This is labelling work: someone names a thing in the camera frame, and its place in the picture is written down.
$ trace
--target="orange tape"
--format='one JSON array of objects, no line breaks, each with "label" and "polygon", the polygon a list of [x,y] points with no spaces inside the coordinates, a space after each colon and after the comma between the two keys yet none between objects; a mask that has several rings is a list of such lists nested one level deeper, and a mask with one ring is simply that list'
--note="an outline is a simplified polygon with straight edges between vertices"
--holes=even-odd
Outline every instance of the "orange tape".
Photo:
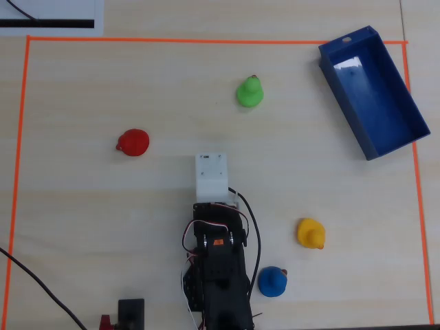
[{"label": "orange tape", "polygon": [[[14,192],[12,196],[11,227],[9,231],[9,249],[8,249],[9,254],[12,254],[14,250],[15,217],[17,214],[17,195],[19,193],[21,136],[23,132],[23,114],[25,111],[26,82],[28,81],[29,48],[30,48],[30,37],[27,36],[26,49],[25,49],[25,64],[23,66],[23,80],[21,81],[19,131],[16,137]],[[3,298],[4,299],[3,317],[1,318],[1,330],[6,330],[6,318],[8,316],[9,288],[11,281],[11,267],[12,267],[12,261],[11,259],[8,259],[8,265],[6,267],[5,296]]]},{"label": "orange tape", "polygon": [[[404,58],[404,73],[405,84],[408,90],[411,92],[410,86],[410,74],[408,70],[408,56],[406,55],[406,44],[401,45],[401,52]],[[417,187],[417,200],[419,202],[419,218],[420,218],[420,231],[421,231],[421,248],[423,252],[423,270],[425,272],[425,288],[426,288],[426,302],[428,304],[428,316],[429,323],[434,324],[434,311],[432,308],[432,296],[431,296],[431,280],[428,260],[428,244],[426,243],[426,227],[425,227],[425,214],[424,214],[424,201],[421,195],[421,180],[419,170],[419,157],[417,154],[417,144],[412,143],[412,156],[414,157],[414,171],[415,171],[415,184]]]},{"label": "orange tape", "polygon": [[[33,41],[112,41],[124,43],[214,43],[230,45],[321,45],[328,40],[221,40],[221,39],[176,39],[176,38],[101,38],[31,36]],[[403,45],[408,41],[384,41],[387,45]]]}]

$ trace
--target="green rubber toy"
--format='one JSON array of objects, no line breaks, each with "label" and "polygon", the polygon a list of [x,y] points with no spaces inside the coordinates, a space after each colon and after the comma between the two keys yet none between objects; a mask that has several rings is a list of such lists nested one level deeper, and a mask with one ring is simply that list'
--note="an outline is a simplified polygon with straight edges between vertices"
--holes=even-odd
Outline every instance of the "green rubber toy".
[{"label": "green rubber toy", "polygon": [[236,98],[242,106],[247,108],[258,105],[264,98],[260,79],[255,75],[247,78],[237,89]]}]

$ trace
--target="blue object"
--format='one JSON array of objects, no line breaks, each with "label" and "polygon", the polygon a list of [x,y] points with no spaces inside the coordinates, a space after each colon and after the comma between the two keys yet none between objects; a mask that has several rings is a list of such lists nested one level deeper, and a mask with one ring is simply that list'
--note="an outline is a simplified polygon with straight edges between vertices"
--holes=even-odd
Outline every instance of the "blue object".
[{"label": "blue object", "polygon": [[319,50],[321,70],[367,160],[430,134],[371,26],[321,45]]},{"label": "blue object", "polygon": [[266,297],[278,297],[286,290],[287,276],[281,268],[266,267],[258,275],[258,288]]}]

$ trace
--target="yellow rubber toy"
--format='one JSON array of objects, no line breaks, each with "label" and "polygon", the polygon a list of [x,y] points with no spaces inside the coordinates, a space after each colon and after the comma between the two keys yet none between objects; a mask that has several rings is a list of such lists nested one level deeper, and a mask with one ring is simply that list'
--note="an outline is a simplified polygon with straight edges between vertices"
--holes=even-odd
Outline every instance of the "yellow rubber toy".
[{"label": "yellow rubber toy", "polygon": [[300,244],[306,248],[320,250],[324,248],[324,226],[313,219],[303,219],[298,225],[297,235]]}]

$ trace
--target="wooden table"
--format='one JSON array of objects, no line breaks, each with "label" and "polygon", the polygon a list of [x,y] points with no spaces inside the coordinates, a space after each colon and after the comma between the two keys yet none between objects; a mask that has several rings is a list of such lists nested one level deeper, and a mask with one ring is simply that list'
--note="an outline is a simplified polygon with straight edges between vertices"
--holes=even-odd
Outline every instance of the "wooden table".
[{"label": "wooden table", "polygon": [[[384,40],[404,39],[398,1],[190,4],[108,1],[105,36],[329,40],[370,24]],[[426,49],[421,53],[412,40],[420,46],[430,40],[418,33],[432,27],[426,23],[420,30],[417,23],[433,14],[411,1],[402,6],[411,87],[432,131],[419,148],[431,253],[438,250],[438,96],[427,91],[426,77],[435,86],[437,76],[417,75],[415,65],[422,65],[418,58],[425,60]],[[1,41],[5,247],[20,126],[23,56],[17,54],[25,53],[25,40]],[[403,76],[401,45],[388,50]],[[260,227],[261,267],[289,271],[281,297],[266,298],[255,288],[252,311],[263,312],[256,329],[429,323],[412,147],[367,162],[318,59],[317,45],[32,41],[14,255],[88,329],[98,328],[101,314],[115,314],[120,298],[145,298],[146,329],[192,329],[178,278],[185,258],[180,238],[195,202],[194,155],[225,152],[230,185],[248,199]],[[234,91],[251,74],[261,78],[265,99],[243,112]],[[138,159],[114,148],[131,127],[151,137],[150,149]],[[324,250],[295,242],[302,217],[324,224]],[[435,253],[431,266],[438,272]],[[250,275],[256,257],[252,227],[245,257]],[[0,266],[5,281],[6,261]],[[440,299],[432,280],[433,298]],[[76,329],[15,266],[7,325]]]}]

